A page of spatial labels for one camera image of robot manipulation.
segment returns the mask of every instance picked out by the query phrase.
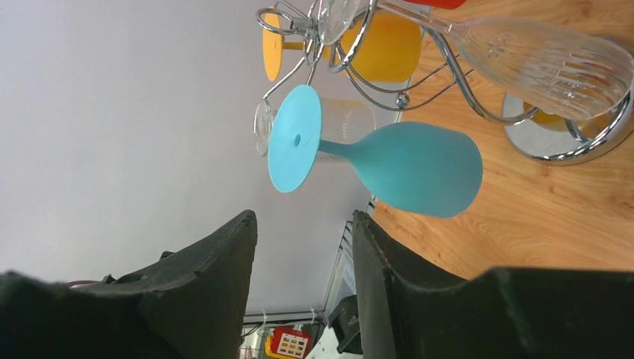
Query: metal glass rack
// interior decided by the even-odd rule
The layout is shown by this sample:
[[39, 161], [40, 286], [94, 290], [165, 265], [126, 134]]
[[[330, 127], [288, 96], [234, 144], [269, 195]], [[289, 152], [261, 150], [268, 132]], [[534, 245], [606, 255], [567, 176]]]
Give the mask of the metal glass rack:
[[[584, 135], [578, 123], [572, 120], [561, 120], [564, 125], [564, 131], [539, 126], [532, 121], [532, 118], [540, 112], [540, 109], [531, 107], [524, 110], [521, 106], [522, 101], [513, 98], [510, 94], [505, 98], [502, 113], [494, 114], [477, 100], [467, 81], [467, 76], [473, 70], [463, 72], [457, 60], [459, 55], [453, 53], [447, 43], [447, 39], [442, 34], [429, 28], [422, 28], [422, 30], [435, 42], [441, 55], [444, 57], [444, 64], [431, 71], [422, 79], [402, 89], [390, 90], [372, 84], [355, 70], [352, 66], [352, 61], [358, 54], [359, 48], [363, 45], [363, 38], [372, 24], [375, 12], [381, 10], [377, 6], [378, 2], [379, 0], [369, 0], [367, 6], [358, 10], [350, 28], [360, 23], [360, 30], [349, 51], [345, 52], [341, 45], [341, 39], [339, 39], [330, 45], [330, 57], [328, 59], [328, 69], [331, 73], [344, 72], [354, 88], [377, 107], [388, 111], [412, 111], [429, 104], [447, 92], [447, 90], [457, 85], [464, 95], [465, 100], [476, 114], [485, 120], [505, 127], [505, 134], [516, 150], [524, 156], [546, 162], [549, 165], [572, 165], [597, 158], [616, 147], [634, 130], [634, 121], [630, 120], [633, 109], [631, 90], [621, 104], [616, 106], [616, 108], [609, 113], [609, 119], [600, 125], [600, 129], [595, 131], [591, 136]], [[259, 114], [262, 113], [263, 108], [267, 113], [273, 113], [274, 115], [274, 111], [272, 111], [268, 105], [270, 95], [296, 74], [302, 66], [306, 65], [310, 67], [306, 84], [310, 85], [313, 80], [316, 64], [321, 60], [326, 47], [318, 35], [318, 18], [316, 16], [318, 3], [319, 0], [315, 0], [309, 10], [304, 13], [287, 0], [276, 0], [273, 7], [263, 8], [256, 12], [257, 21], [264, 29], [282, 36], [301, 36], [303, 56], [295, 67], [282, 77], [262, 98], [261, 105], [258, 106], [258, 110], [256, 111], [254, 132], [257, 132], [257, 118]], [[289, 27], [278, 28], [268, 24], [263, 18], [268, 13], [285, 19], [288, 21]], [[427, 80], [445, 67], [451, 70], [455, 80], [428, 99], [416, 104], [411, 104], [407, 92], [413, 88], [424, 85]], [[381, 103], [377, 101], [369, 91], [393, 93], [395, 95], [395, 103], [393, 105]]]

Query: wooden table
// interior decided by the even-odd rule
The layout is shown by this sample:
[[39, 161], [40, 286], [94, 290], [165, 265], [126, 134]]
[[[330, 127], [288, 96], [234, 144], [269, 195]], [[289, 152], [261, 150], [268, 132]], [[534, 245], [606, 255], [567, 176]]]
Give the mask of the wooden table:
[[[604, 34], [634, 50], [630, 0], [468, 0], [457, 10], [434, 10], [448, 19], [518, 16]], [[425, 44], [415, 79], [442, 63]], [[461, 62], [464, 70], [469, 69]], [[413, 90], [427, 99], [452, 80], [449, 70]], [[499, 111], [504, 91], [470, 76], [483, 105]], [[457, 88], [404, 120], [467, 133], [484, 158], [484, 182], [475, 203], [451, 219], [429, 218], [379, 203], [375, 220], [427, 260], [462, 277], [490, 266], [554, 266], [634, 271], [634, 138], [592, 162], [547, 167], [515, 152], [501, 127], [482, 120]]]

